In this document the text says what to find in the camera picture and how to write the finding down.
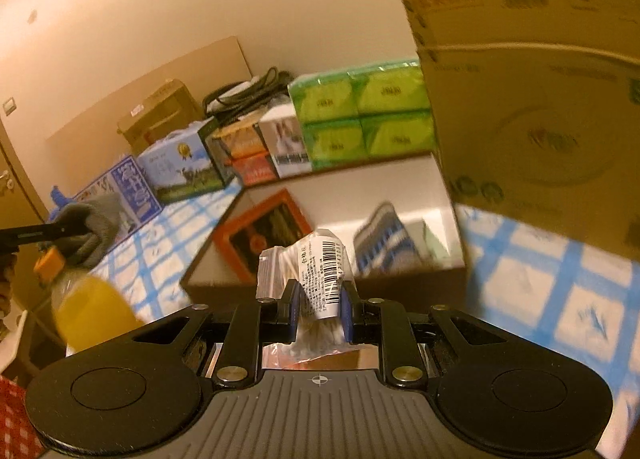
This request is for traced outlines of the dark grey fuzzy cloth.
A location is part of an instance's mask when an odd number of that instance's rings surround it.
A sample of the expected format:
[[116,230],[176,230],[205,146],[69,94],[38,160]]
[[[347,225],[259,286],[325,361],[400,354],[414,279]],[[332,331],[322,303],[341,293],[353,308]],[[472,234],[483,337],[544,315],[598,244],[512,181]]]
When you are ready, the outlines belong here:
[[116,194],[73,202],[55,216],[55,222],[82,221],[89,230],[82,236],[55,240],[54,245],[70,266],[94,268],[107,255],[120,230],[119,213],[122,210]]

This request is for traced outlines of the cotton swab plastic bag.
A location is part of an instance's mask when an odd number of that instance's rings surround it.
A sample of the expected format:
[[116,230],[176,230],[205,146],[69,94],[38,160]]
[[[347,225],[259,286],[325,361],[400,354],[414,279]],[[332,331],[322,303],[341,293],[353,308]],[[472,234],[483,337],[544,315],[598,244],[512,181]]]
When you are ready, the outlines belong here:
[[268,345],[262,364],[294,368],[349,352],[340,322],[340,297],[343,283],[352,280],[352,269],[340,238],[319,229],[289,247],[277,245],[260,253],[258,300],[283,299],[292,280],[302,289],[295,340]]

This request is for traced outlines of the striped knitted grey sock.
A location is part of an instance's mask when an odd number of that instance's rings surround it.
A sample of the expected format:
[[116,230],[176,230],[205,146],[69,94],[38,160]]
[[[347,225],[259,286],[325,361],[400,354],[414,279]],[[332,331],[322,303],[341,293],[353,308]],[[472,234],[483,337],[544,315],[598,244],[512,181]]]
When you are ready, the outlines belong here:
[[407,228],[388,201],[379,205],[358,229],[354,252],[358,274],[362,277],[399,275],[423,265]]

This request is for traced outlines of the red black packet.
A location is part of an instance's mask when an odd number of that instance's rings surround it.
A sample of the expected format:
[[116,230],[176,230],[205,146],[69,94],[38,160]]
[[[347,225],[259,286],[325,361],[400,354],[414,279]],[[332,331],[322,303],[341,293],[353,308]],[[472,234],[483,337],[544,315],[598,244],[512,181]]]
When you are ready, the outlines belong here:
[[241,283],[253,283],[262,251],[288,247],[312,232],[291,194],[282,188],[239,216],[221,222],[213,241]]

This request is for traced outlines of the wooden door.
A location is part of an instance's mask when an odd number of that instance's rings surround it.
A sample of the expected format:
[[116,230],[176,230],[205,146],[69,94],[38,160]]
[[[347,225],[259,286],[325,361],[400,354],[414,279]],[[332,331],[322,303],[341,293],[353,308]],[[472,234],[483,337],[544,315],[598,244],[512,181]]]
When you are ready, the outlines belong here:
[[[1,227],[15,228],[43,222],[47,214],[43,202],[35,192],[32,182],[1,126]],[[17,252],[17,264],[13,283],[14,299],[23,309],[36,312],[47,302],[47,290],[40,285],[34,266],[40,257],[38,245],[21,245]]]

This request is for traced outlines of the blue cartoon flat box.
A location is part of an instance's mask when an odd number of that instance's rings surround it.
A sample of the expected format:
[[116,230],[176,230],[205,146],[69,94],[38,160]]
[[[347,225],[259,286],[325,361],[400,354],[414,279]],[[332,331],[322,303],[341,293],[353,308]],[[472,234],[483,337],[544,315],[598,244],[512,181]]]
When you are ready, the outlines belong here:
[[54,186],[50,193],[54,203],[50,218],[53,219],[58,211],[71,202],[102,204],[100,198],[103,196],[107,197],[106,205],[111,208],[110,216],[119,225],[114,245],[134,234],[163,210],[136,159],[126,156],[75,196],[66,196],[58,186]]

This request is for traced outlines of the dark brown open box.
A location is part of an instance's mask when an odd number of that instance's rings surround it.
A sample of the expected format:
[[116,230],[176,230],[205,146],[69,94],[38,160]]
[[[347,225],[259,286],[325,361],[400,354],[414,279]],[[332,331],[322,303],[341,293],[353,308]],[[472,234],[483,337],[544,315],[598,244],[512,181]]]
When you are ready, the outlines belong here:
[[457,216],[434,154],[374,160],[246,187],[232,200],[220,222],[231,222],[280,190],[291,194],[312,227],[332,231],[348,251],[354,249],[357,231],[374,210],[382,202],[390,202],[409,233],[424,224],[447,255],[410,273],[358,278],[361,297],[395,300],[418,313],[435,304],[465,307],[468,270]]

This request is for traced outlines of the orange juice bottle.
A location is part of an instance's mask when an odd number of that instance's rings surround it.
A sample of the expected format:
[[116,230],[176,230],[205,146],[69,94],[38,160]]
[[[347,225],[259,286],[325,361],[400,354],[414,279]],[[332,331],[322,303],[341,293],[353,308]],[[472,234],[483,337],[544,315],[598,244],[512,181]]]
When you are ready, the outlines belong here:
[[111,283],[70,266],[56,247],[43,252],[34,272],[50,289],[55,327],[74,353],[144,325]]

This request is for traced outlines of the blue milk carton box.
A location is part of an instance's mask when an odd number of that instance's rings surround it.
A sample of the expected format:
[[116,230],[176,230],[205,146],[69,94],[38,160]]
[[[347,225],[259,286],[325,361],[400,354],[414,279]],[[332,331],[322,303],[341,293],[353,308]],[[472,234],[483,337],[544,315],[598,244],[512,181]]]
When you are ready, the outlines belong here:
[[215,118],[195,121],[143,150],[137,163],[164,206],[223,190],[235,178],[224,150],[214,147]]

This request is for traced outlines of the blue checkered bed sheet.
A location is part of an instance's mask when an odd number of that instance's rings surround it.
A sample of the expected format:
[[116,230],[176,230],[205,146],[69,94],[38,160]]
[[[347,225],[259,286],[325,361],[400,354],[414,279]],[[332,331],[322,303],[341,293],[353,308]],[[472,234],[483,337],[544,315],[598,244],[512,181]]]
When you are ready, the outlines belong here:
[[[188,305],[179,280],[239,191],[232,183],[166,207],[94,274],[145,321]],[[458,207],[457,215],[475,315],[595,370],[614,396],[599,453],[638,457],[638,445],[628,442],[639,420],[638,263],[471,207]]]

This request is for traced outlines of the small brown cardboard box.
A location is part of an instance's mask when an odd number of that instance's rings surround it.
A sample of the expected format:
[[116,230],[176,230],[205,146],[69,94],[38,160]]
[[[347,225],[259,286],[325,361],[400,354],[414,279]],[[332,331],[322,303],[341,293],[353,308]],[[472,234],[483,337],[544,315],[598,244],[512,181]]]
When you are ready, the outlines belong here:
[[125,138],[131,153],[139,156],[171,132],[204,119],[202,106],[195,101],[186,85],[172,79],[120,118],[117,132]]

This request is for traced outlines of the orange red noodle boxes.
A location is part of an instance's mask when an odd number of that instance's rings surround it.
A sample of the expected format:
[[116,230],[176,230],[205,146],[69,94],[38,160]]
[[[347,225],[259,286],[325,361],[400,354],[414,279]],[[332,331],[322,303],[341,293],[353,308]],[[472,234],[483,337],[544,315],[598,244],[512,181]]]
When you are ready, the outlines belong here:
[[278,178],[256,120],[245,119],[219,128],[210,134],[207,143],[212,155],[245,186]]

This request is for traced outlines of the green tissue pack bundle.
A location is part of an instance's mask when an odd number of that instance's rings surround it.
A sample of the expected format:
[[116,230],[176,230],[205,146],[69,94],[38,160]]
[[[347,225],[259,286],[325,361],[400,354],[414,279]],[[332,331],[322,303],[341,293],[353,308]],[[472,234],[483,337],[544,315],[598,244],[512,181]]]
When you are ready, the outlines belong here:
[[288,95],[316,170],[437,148],[417,60],[299,76]]

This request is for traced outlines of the large cardboard box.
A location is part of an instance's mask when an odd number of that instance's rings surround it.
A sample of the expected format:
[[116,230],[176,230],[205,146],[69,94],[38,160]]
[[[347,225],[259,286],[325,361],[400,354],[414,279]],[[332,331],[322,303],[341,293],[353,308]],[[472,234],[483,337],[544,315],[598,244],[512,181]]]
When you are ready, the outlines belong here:
[[639,0],[401,0],[462,204],[639,255]]

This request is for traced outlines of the wall light switch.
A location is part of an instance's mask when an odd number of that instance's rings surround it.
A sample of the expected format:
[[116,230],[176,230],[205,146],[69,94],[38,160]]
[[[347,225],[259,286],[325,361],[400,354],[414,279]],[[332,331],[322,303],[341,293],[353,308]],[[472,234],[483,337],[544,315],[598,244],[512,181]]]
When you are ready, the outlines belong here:
[[8,98],[2,105],[4,113],[8,116],[16,109],[15,100],[13,97]]

